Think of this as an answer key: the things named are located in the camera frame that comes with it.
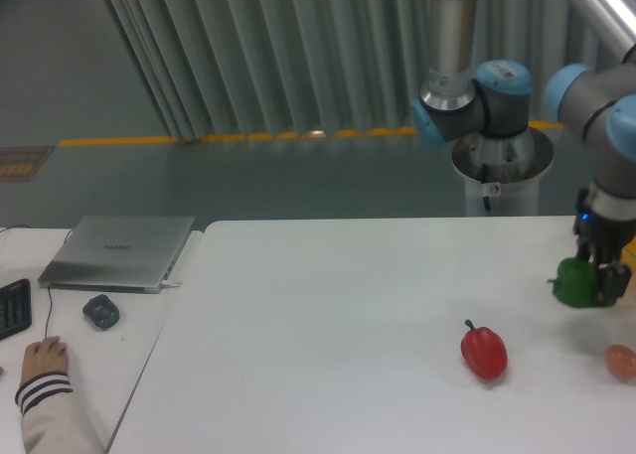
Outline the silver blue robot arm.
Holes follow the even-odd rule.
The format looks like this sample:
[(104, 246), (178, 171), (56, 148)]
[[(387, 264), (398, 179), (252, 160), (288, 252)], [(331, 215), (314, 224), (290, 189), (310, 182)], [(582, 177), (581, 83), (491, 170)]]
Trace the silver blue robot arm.
[[(622, 252), (635, 236), (635, 0), (568, 1), (620, 62), (600, 73), (566, 66), (544, 92), (551, 117), (597, 158), (576, 197), (576, 254), (559, 263), (552, 286), (565, 305), (606, 308), (632, 277)], [(529, 123), (532, 83), (523, 65), (471, 67), (476, 7), (477, 0), (430, 0), (428, 75), (411, 104), (413, 124), (428, 143), (452, 145), (468, 215), (532, 213), (554, 147)]]

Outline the beige striped-cuff sleeve forearm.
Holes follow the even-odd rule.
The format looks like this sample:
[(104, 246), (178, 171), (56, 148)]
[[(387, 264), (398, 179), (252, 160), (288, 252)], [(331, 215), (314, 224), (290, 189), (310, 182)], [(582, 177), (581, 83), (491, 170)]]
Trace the beige striped-cuff sleeve forearm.
[(23, 382), (15, 395), (26, 453), (104, 453), (105, 447), (64, 372)]

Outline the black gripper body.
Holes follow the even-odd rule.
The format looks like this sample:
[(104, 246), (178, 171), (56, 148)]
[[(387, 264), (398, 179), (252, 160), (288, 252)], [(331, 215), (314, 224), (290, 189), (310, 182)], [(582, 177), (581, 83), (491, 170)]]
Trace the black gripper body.
[(610, 195), (597, 186), (579, 190), (573, 233), (576, 245), (594, 245), (594, 264), (617, 263), (635, 236), (635, 200)]

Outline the person's hand on mouse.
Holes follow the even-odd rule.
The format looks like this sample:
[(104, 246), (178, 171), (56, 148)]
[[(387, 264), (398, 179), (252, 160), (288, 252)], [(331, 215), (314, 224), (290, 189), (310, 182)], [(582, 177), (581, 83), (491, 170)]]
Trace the person's hand on mouse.
[(60, 336), (49, 337), (25, 349), (20, 385), (50, 373), (66, 373), (69, 355)]

